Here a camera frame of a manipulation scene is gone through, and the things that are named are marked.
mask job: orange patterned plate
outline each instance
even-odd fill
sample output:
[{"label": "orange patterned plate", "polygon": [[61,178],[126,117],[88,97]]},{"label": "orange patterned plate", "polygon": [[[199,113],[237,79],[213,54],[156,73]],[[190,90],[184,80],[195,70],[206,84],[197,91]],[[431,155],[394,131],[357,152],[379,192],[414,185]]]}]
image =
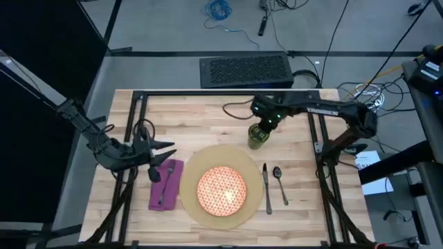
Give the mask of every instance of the orange patterned plate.
[{"label": "orange patterned plate", "polygon": [[199,181],[200,205],[215,216],[228,216],[238,211],[246,199],[246,183],[229,167],[209,169]]}]

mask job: purple napkin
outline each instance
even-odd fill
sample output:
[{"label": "purple napkin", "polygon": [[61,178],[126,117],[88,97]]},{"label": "purple napkin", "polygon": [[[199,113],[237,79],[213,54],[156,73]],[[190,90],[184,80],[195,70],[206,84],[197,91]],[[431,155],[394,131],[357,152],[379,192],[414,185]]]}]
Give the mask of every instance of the purple napkin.
[{"label": "purple napkin", "polygon": [[[168,168],[174,163],[174,171],[169,176],[168,183],[166,183],[166,180],[168,179]],[[164,211],[173,210],[175,208],[177,194],[179,193],[181,173],[183,172],[183,165],[183,161],[167,159],[160,165],[160,167],[157,167],[157,171],[160,173],[161,181],[158,183],[152,183],[149,210]],[[163,203],[160,205],[159,199],[165,185],[166,188],[163,196]]]}]

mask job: gray floor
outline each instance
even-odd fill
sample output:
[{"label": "gray floor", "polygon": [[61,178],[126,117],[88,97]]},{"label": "gray floor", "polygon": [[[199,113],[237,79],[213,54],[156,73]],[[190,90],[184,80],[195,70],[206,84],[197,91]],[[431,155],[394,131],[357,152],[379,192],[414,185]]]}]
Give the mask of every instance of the gray floor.
[{"label": "gray floor", "polygon": [[[109,47],[133,46],[134,50],[146,51],[198,51],[198,50],[255,50],[241,33],[228,33],[221,30],[208,30],[202,26],[206,18],[201,7],[206,0],[124,0]],[[257,8],[257,1],[228,0],[233,14],[223,25],[232,29],[245,30],[254,41],[260,43],[261,50],[281,50],[275,42],[271,23],[268,23],[265,36],[256,32],[263,12]],[[413,18],[406,15],[409,0],[351,0],[337,30],[332,50],[392,50]],[[311,0],[305,7],[295,11],[275,14],[275,26],[279,40],[291,50],[327,50],[332,31],[343,9],[345,0]],[[97,29],[105,32],[114,1],[98,0],[83,3]],[[443,43],[442,19],[433,6],[417,22],[399,50],[420,50],[427,44]],[[311,57],[321,72],[323,57]],[[325,68],[323,86],[335,88],[343,82],[364,82],[369,80],[382,65],[385,58],[377,57],[330,57]],[[386,69],[412,58],[392,58]],[[302,57],[289,59],[293,71],[312,69],[312,65]],[[106,57],[91,93],[89,117],[109,113],[115,89],[198,89],[198,57]],[[379,79],[379,82],[393,80],[400,75],[397,71]],[[407,91],[404,82],[402,89]],[[294,88],[306,89],[314,86],[311,79],[296,78]],[[353,86],[344,86],[347,90]],[[398,95],[386,94],[383,107],[390,108],[399,101]],[[412,108],[409,96],[405,97],[402,109]],[[424,134],[415,112],[395,113],[379,121],[379,137],[382,142],[405,149],[424,139]],[[368,140],[369,149],[378,145]],[[86,148],[86,141],[80,139],[69,175],[66,178],[64,193],[60,201],[55,228],[81,223],[84,216],[95,161]],[[441,248],[435,225],[426,199],[420,200],[420,208],[431,229],[433,248]],[[383,212],[370,211],[370,218],[377,241],[389,242],[416,235],[413,221],[403,224],[395,217],[383,221]],[[55,240],[50,246],[75,243],[78,235]]]}]

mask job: blue cable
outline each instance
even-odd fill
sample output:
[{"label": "blue cable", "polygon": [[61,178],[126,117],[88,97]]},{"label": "blue cable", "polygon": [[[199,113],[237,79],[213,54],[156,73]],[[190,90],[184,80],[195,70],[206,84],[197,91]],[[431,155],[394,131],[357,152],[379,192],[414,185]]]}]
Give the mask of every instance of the blue cable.
[{"label": "blue cable", "polygon": [[233,12],[233,9],[230,8],[229,3],[226,0],[212,0],[209,3],[207,3],[205,6],[206,16],[208,16],[208,19],[203,23],[203,26],[207,29],[214,29],[218,27],[222,27],[225,31],[231,32],[231,33],[244,33],[246,35],[246,38],[248,40],[255,44],[257,46],[257,50],[260,50],[260,45],[253,41],[251,38],[249,38],[248,34],[244,30],[231,30],[223,25],[216,25],[213,27],[209,27],[206,25],[206,23],[209,20],[214,21],[221,21],[225,20],[229,17],[229,15]]}]

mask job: wooden table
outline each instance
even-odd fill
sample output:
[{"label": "wooden table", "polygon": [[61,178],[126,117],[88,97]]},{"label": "wooden table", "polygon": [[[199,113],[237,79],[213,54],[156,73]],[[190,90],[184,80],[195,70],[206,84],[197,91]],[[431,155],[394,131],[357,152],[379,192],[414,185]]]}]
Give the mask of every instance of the wooden table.
[{"label": "wooden table", "polygon": [[[247,130],[258,119],[236,120],[222,111],[223,104],[249,100],[250,95],[173,96],[174,92],[171,91],[171,96],[149,96],[146,113],[146,118],[156,126],[156,140],[176,143],[174,147],[177,152],[172,158],[186,162],[194,152],[209,145],[237,145],[256,161],[258,167],[266,162],[271,168],[278,165],[282,169],[282,184],[289,205],[283,204],[278,181],[271,176],[272,215],[266,214],[264,197],[255,216],[245,224],[232,230],[211,230],[189,217],[180,197],[173,211],[148,210],[151,183],[147,176],[148,166],[143,165],[132,196],[126,244],[138,240],[140,245],[318,246],[320,241],[328,240],[306,114],[286,118],[263,147],[253,151],[247,147]],[[320,95],[322,99],[338,99],[336,89],[320,90]],[[121,141],[131,98],[132,90],[118,90],[112,102],[108,123],[115,124],[116,128],[108,134]],[[231,106],[228,110],[237,116],[248,116],[251,114],[248,108],[249,105],[244,104]],[[136,119],[139,110],[140,107],[137,107]],[[337,137],[346,129],[341,119],[326,117],[326,122],[330,138]],[[353,158],[349,156],[342,156],[341,160],[353,163]],[[357,170],[338,165],[336,171],[346,212],[357,227],[373,240]],[[81,241],[92,235],[109,212],[114,185],[111,172],[98,166],[84,217]],[[340,241],[338,220],[335,212],[333,214],[335,231]],[[114,241],[117,240],[119,227],[120,216],[115,226]]]}]

